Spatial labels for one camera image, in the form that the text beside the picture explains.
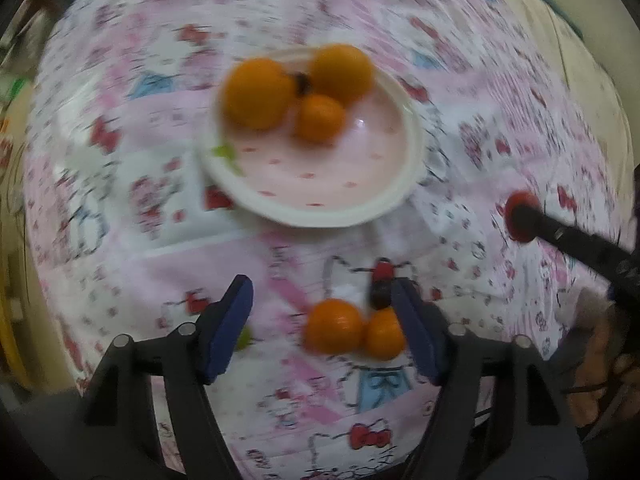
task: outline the pink plate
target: pink plate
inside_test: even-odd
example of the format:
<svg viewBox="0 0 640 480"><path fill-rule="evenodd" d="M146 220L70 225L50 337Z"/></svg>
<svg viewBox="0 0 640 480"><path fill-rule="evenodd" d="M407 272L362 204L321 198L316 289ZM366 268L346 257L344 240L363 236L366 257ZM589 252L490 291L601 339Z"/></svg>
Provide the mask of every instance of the pink plate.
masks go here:
<svg viewBox="0 0 640 480"><path fill-rule="evenodd" d="M304 71L311 48L271 53L291 72ZM345 131L330 146L296 139L295 110L268 132L241 130L214 106L202 136L208 173L247 209L304 227L359 224L394 208L421 166L423 135L410 98L386 73L352 105Z"/></svg>

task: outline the orange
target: orange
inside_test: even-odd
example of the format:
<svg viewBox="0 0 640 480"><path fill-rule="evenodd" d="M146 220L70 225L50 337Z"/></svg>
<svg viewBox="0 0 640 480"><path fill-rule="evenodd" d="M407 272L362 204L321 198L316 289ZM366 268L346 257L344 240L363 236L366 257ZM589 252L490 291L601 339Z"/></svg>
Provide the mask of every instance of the orange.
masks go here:
<svg viewBox="0 0 640 480"><path fill-rule="evenodd" d="M373 73L369 57L359 48L347 44L319 48L309 64L313 91L333 97L344 106L371 90Z"/></svg>
<svg viewBox="0 0 640 480"><path fill-rule="evenodd" d="M296 95L295 80L264 57L236 66L222 87L222 109L233 122L252 130L278 126Z"/></svg>
<svg viewBox="0 0 640 480"><path fill-rule="evenodd" d="M338 355L359 348L364 320L351 303L329 298L321 301L306 320L304 345L308 350Z"/></svg>
<svg viewBox="0 0 640 480"><path fill-rule="evenodd" d="M344 126L346 111L335 99L309 94L300 100L296 135L309 142L328 142Z"/></svg>
<svg viewBox="0 0 640 480"><path fill-rule="evenodd" d="M364 336L364 348L370 357L389 361L398 356L406 341L393 308L377 310L371 316Z"/></svg>

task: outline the cable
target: cable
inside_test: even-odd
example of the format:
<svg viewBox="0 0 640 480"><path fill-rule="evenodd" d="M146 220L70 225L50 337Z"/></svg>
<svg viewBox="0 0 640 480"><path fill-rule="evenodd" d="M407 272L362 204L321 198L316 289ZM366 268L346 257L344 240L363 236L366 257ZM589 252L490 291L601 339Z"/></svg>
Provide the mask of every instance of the cable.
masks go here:
<svg viewBox="0 0 640 480"><path fill-rule="evenodd" d="M491 413L491 410L492 410L493 408L494 408L494 407L492 406L492 407L490 407L490 408L487 408L487 409L485 409L485 410L482 410L482 411L480 411L480 412L477 412L477 413L476 413L475 418L480 418L481 416L488 415L489 413Z"/></svg>
<svg viewBox="0 0 640 480"><path fill-rule="evenodd" d="M632 368L635 368L637 366L638 365L635 362L633 362L629 364L626 368L624 368L619 374L617 374L617 376L622 377ZM610 379L599 384L588 384L587 386L574 386L573 388L567 388L565 390L561 390L561 393L565 395L570 395L570 394L583 394L587 392L595 392L596 390L599 390L601 388L606 388L611 383L612 383L612 380Z"/></svg>

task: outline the table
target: table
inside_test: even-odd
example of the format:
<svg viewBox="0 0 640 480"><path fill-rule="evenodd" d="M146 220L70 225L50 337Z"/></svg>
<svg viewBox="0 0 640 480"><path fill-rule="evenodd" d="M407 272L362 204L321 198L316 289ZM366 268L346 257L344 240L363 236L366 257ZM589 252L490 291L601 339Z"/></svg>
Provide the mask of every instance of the table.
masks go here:
<svg viewBox="0 0 640 480"><path fill-rule="evenodd" d="M235 208L195 147L226 70L263 50L334 41L365 50L414 99L429 147L412 196L333 231ZM367 314L369 275L349 266L409 261L450 320L505 340L525 333L543 356L581 288L604 287L505 232L516 189L610 238L621 221L580 110L501 0L76 0L35 91L28 229L79 388L115 335L167 333L247 274L254 341L207 389L247 478L357 478L401 460L424 432L438 390L407 352L376 362L300 347L306 313L326 294ZM333 256L349 265L327 274ZM154 384L165 459L180 468ZM481 404L490 393L486 384ZM389 438L358 447L354 431Z"/></svg>

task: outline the hello kitty face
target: hello kitty face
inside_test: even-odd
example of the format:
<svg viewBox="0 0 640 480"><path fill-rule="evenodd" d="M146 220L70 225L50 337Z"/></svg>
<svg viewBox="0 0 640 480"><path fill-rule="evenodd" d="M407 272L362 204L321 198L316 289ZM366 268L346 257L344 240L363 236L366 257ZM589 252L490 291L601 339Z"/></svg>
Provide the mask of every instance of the hello kitty face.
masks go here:
<svg viewBox="0 0 640 480"><path fill-rule="evenodd" d="M131 186L130 202L136 211L144 212L161 203L158 185L149 177L142 177Z"/></svg>
<svg viewBox="0 0 640 480"><path fill-rule="evenodd" d="M300 402L286 388L281 388L276 390L273 395L266 396L258 406L267 409L267 413L275 419L276 428L290 430L297 426L296 411Z"/></svg>
<svg viewBox="0 0 640 480"><path fill-rule="evenodd" d="M146 47L144 70L162 76L178 75L183 60L191 56L194 50L191 43L177 41L172 28L159 27Z"/></svg>
<svg viewBox="0 0 640 480"><path fill-rule="evenodd" d="M393 433L386 420L354 424L335 436L316 433L309 438L314 480L351 480L389 467L394 461Z"/></svg>

